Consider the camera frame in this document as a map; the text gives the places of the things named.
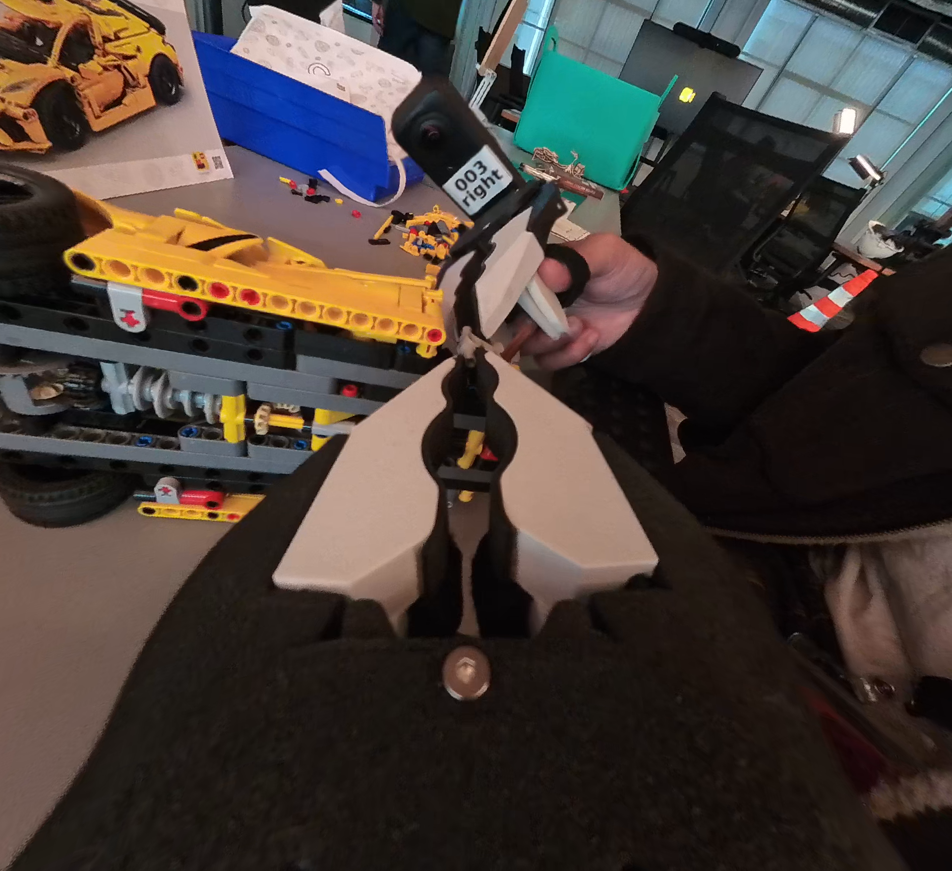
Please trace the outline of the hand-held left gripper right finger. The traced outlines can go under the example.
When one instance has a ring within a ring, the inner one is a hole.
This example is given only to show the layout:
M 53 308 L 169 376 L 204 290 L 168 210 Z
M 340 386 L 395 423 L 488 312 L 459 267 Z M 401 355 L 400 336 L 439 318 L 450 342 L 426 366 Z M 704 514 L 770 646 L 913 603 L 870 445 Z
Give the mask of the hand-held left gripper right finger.
M 491 473 L 482 634 L 530 635 L 557 603 L 650 576 L 659 558 L 589 424 L 482 354 Z

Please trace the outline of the large grey display screen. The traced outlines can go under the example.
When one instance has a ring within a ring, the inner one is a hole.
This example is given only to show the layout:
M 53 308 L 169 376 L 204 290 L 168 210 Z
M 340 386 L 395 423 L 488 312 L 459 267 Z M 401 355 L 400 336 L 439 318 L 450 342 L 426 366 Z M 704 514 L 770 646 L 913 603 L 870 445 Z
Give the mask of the large grey display screen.
M 643 22 L 620 78 L 660 96 L 657 126 L 668 135 L 679 135 L 713 94 L 744 103 L 763 70 L 740 56 L 728 59 L 699 49 L 671 29 Z

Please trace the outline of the person's right hand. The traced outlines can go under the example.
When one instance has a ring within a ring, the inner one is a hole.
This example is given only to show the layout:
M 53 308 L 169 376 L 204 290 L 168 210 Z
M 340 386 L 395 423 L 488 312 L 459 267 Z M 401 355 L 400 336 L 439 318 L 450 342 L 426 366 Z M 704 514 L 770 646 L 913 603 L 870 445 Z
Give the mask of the person's right hand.
M 569 246 L 585 259 L 589 281 L 566 310 L 561 339 L 536 329 L 520 348 L 539 368 L 556 370 L 585 362 L 619 341 L 638 317 L 658 278 L 648 257 L 618 235 L 593 233 Z

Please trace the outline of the grey black brick chassis module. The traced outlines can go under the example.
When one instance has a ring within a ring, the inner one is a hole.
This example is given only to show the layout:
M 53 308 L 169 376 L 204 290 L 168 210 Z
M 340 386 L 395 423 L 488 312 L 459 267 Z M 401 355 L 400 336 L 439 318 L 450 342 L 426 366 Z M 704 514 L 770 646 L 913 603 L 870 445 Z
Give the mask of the grey black brick chassis module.
M 520 369 L 518 356 L 511 364 L 501 358 L 503 349 L 501 343 L 480 341 L 465 330 L 456 354 L 434 373 L 439 401 L 422 451 L 439 488 L 440 514 L 452 508 L 460 495 L 470 497 L 475 491 L 486 490 L 488 474 L 482 464 L 498 461 L 484 431 L 493 401 L 492 371 L 505 364 Z

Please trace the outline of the black perforated seat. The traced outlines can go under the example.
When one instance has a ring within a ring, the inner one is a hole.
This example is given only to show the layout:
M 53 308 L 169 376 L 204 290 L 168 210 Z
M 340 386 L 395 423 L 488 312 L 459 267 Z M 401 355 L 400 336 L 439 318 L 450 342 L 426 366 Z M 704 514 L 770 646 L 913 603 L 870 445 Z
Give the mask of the black perforated seat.
M 665 408 L 648 389 L 587 365 L 555 372 L 550 389 L 642 466 L 659 470 L 673 464 Z

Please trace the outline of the white instruction booklet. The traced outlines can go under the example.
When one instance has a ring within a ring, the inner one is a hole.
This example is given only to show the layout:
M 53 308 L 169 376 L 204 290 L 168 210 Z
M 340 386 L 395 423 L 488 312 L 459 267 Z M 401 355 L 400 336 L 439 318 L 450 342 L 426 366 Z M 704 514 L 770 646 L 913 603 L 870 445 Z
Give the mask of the white instruction booklet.
M 1 151 L 102 199 L 232 178 L 184 0 L 1 0 Z

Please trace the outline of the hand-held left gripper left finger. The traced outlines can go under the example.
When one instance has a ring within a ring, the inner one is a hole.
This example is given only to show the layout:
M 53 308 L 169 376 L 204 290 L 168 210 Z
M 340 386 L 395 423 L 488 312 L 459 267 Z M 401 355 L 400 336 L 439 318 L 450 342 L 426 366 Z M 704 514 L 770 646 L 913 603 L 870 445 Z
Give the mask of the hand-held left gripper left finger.
M 438 469 L 454 431 L 447 359 L 345 438 L 272 580 L 378 603 L 409 635 L 459 628 L 459 550 Z

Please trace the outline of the teal container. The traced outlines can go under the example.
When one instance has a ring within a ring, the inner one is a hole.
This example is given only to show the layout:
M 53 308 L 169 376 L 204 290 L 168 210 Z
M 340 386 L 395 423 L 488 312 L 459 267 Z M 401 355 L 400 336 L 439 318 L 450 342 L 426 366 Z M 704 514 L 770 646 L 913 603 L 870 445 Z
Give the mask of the teal container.
M 527 153 L 548 149 L 561 163 L 576 155 L 590 182 L 622 190 L 677 76 L 655 94 L 563 56 L 558 46 L 558 31 L 550 26 L 514 145 Z

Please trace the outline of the yellow toy brick car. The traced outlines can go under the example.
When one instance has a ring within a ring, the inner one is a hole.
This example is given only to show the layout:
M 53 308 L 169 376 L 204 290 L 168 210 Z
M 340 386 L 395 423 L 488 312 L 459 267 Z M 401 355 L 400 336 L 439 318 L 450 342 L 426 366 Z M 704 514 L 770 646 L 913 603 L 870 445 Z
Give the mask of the yellow toy brick car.
M 425 373 L 435 278 L 328 268 L 200 214 L 1 173 L 2 505 L 41 528 L 128 499 L 234 524 Z

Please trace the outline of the brown wooden model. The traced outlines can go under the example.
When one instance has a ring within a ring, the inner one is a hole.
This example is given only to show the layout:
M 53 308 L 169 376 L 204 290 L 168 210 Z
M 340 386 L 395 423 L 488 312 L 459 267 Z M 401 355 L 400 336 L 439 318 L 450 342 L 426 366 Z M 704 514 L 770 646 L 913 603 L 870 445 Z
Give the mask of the brown wooden model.
M 557 151 L 535 148 L 530 159 L 520 163 L 520 170 L 533 179 L 555 184 L 562 192 L 601 201 L 604 191 L 587 179 L 587 168 L 580 162 L 579 153 L 572 150 L 570 155 L 572 159 L 563 163 Z

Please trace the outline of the scattered small brick pieces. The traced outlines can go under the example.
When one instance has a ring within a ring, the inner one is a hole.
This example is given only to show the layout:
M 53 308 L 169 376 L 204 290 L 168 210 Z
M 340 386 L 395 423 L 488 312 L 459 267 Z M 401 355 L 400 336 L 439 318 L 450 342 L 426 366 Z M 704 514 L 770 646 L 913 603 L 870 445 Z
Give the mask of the scattered small brick pieces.
M 336 196 L 328 189 L 323 188 L 320 181 L 315 177 L 294 178 L 288 176 L 278 177 L 279 184 L 289 195 L 304 200 L 306 203 L 314 206 L 323 206 L 325 204 L 343 209 L 350 217 L 360 220 L 363 218 L 363 211 L 349 201 L 347 198 Z

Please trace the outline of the orange white traffic cone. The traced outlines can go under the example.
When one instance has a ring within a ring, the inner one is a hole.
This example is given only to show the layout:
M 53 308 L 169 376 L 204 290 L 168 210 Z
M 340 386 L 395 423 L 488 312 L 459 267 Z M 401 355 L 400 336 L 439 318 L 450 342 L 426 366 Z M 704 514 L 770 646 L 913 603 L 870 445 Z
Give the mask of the orange white traffic cone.
M 794 312 L 787 320 L 799 330 L 818 333 L 834 317 L 842 313 L 879 275 L 880 273 L 876 270 L 863 270 L 863 272 L 839 285 L 826 296 Z

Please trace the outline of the grey desk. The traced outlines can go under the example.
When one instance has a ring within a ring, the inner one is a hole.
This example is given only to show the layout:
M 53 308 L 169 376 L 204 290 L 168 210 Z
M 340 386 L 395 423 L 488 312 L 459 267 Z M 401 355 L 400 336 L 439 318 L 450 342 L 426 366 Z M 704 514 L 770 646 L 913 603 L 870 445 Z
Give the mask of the grey desk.
M 387 216 L 345 199 L 314 205 L 280 177 L 297 172 L 238 146 L 232 179 L 116 197 L 152 215 L 176 208 L 275 237 L 332 268 L 420 277 L 399 239 L 368 240 Z M 225 534 L 220 525 L 150 520 L 125 503 L 92 523 L 44 529 L 2 508 L 2 868 L 83 765 L 125 677 L 184 579 Z

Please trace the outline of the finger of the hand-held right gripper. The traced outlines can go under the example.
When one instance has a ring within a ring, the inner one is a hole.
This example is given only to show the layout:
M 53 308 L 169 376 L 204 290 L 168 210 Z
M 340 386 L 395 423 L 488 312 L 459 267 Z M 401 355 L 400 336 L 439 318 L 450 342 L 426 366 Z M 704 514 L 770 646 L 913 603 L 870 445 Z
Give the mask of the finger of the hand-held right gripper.
M 506 223 L 489 238 L 489 250 L 474 284 L 476 333 L 491 338 L 506 321 L 544 259 L 527 223 Z
M 443 294 L 441 304 L 446 344 L 458 345 L 465 330 L 485 341 L 479 301 L 479 285 L 485 267 L 482 252 L 469 252 L 446 260 L 440 272 L 437 289 Z

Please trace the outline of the person's right forearm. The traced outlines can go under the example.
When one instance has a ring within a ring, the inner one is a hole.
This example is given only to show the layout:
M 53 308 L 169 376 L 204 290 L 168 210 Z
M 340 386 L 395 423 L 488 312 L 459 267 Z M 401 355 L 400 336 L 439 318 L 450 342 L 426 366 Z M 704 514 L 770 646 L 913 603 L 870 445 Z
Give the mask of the person's right forearm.
M 594 358 L 684 414 L 665 484 L 726 536 L 853 539 L 950 521 L 951 256 L 877 279 L 809 333 L 660 248 L 657 282 Z

